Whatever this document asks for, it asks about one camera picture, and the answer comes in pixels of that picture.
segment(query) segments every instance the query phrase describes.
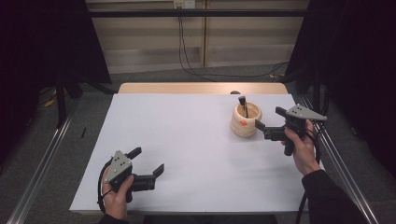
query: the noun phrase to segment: silver bracket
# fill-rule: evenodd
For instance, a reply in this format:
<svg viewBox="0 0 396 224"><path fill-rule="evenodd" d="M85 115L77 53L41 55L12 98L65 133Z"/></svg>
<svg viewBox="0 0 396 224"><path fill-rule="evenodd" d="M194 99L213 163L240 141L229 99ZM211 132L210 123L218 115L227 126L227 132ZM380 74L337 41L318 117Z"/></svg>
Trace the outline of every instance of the silver bracket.
<svg viewBox="0 0 396 224"><path fill-rule="evenodd" d="M111 161L110 168L108 169L105 182L109 183L123 171L132 166L132 162L121 151L116 151L116 154Z"/></svg>
<svg viewBox="0 0 396 224"><path fill-rule="evenodd" d="M298 119L313 119L313 120L327 119L326 116L320 115L317 112L314 112L306 107L303 107L302 105L295 105L294 107L286 111L286 114Z"/></svg>

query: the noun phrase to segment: wall socket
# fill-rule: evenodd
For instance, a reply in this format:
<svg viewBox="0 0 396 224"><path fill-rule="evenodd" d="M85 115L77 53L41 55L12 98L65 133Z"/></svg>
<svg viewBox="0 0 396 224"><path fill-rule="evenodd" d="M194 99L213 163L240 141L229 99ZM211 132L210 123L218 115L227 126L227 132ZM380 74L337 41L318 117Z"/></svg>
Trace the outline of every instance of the wall socket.
<svg viewBox="0 0 396 224"><path fill-rule="evenodd" d="M195 9L195 0L174 0L174 9Z"/></svg>

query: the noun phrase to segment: table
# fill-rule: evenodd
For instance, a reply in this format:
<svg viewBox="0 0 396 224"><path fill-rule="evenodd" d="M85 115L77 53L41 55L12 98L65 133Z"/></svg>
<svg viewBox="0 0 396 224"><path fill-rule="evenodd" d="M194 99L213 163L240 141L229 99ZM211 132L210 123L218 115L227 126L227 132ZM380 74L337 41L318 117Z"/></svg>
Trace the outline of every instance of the table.
<svg viewBox="0 0 396 224"><path fill-rule="evenodd" d="M259 105L266 118L264 123L269 126L284 124L284 119L275 114L276 106L294 105L286 88L278 83L123 84L120 94L113 98L70 210L81 214L99 212L93 183L104 162L116 149L127 153L142 147L142 154L133 160L134 173L147 175L161 163L165 164L165 172L157 179L155 190L134 193L128 211L166 215L296 211L304 193L301 174L292 158L283 155L279 142L266 141L261 133L250 138L232 133L231 109L238 95L230 95L230 91L240 91L248 101ZM152 109L152 105L162 106ZM181 113L173 122L173 106L183 113L190 108L199 110L197 114L202 116L194 114L191 119ZM152 112L159 108L161 115ZM148 129L147 113L142 111L151 113ZM211 126L202 132L203 124Z"/></svg>

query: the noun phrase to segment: person's left hand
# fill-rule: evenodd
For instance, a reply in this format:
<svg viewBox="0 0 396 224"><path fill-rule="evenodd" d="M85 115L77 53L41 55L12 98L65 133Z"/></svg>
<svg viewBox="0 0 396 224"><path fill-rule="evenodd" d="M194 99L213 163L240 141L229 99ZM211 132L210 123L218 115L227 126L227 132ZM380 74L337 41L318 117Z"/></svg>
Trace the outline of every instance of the person's left hand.
<svg viewBox="0 0 396 224"><path fill-rule="evenodd" d="M106 214L116 219L127 220L126 191L134 183L134 176L133 175L128 176L121 184L119 192L116 193L111 190L110 184L105 183L108 169L109 166L105 169L105 172L102 177L102 195L108 192L108 194L104 198Z"/></svg>

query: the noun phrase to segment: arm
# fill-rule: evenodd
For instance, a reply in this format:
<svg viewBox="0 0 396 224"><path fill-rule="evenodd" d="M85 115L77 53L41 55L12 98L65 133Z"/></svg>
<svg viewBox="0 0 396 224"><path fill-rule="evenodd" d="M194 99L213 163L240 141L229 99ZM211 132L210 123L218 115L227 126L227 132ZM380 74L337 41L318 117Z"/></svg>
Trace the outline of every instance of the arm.
<svg viewBox="0 0 396 224"><path fill-rule="evenodd" d="M102 217L99 224L128 224L126 213L126 191L134 183L134 177L128 176L116 193L111 190L111 185L105 183L108 167L102 177L102 195L105 195L106 214Z"/></svg>
<svg viewBox="0 0 396 224"><path fill-rule="evenodd" d="M314 130L309 120L306 121L306 129L311 132ZM308 198L310 223L366 223L356 204L320 169L311 139L306 136L300 138L289 129L285 130L285 135L295 145L294 163L304 175L303 186Z"/></svg>

